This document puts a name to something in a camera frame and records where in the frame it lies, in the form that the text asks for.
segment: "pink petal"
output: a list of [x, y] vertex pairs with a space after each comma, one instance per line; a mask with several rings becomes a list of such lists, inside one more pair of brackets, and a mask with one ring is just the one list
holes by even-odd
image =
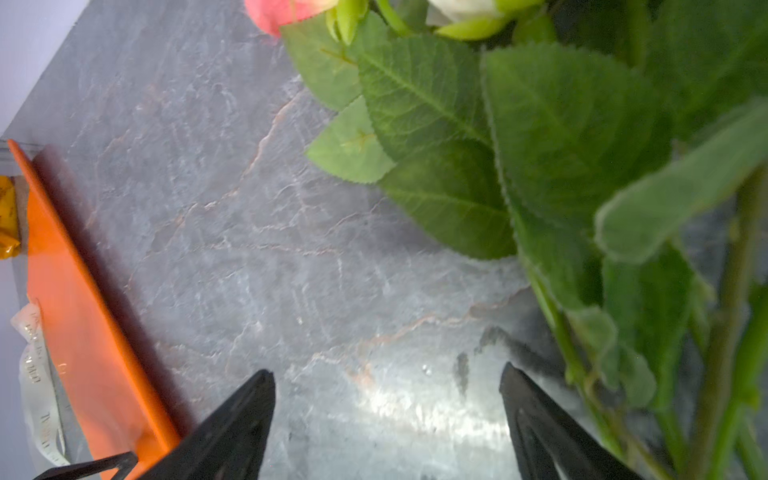
[[245, 0], [245, 9], [262, 31], [280, 36], [280, 26], [300, 22], [333, 8], [339, 0]]

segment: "yellow package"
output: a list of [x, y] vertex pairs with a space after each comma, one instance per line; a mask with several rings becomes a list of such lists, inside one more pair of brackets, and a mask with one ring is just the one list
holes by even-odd
[[18, 255], [22, 250], [18, 238], [16, 190], [10, 178], [0, 176], [0, 260]]

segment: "orange tray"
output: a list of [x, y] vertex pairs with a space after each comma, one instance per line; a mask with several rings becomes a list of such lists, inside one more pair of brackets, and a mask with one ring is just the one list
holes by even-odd
[[29, 183], [27, 292], [40, 306], [51, 361], [93, 457], [135, 452], [139, 463], [128, 478], [136, 478], [179, 436], [35, 168], [16, 142], [8, 146]]

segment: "white ribbon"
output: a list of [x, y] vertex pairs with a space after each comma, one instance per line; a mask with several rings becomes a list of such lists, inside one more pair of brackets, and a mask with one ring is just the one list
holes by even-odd
[[34, 303], [28, 303], [11, 319], [11, 324], [28, 344], [19, 363], [18, 381], [22, 386], [24, 421], [32, 443], [54, 466], [69, 465], [65, 457], [64, 432], [58, 416], [56, 392], [51, 380], [48, 349], [45, 348], [40, 327], [40, 308]]

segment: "gray marble surface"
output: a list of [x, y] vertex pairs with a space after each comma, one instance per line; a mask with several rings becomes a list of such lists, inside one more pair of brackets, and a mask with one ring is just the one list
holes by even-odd
[[316, 169], [330, 118], [237, 0], [92, 0], [6, 134], [182, 433], [270, 369], [262, 478], [517, 478], [506, 361], [584, 418], [521, 267]]

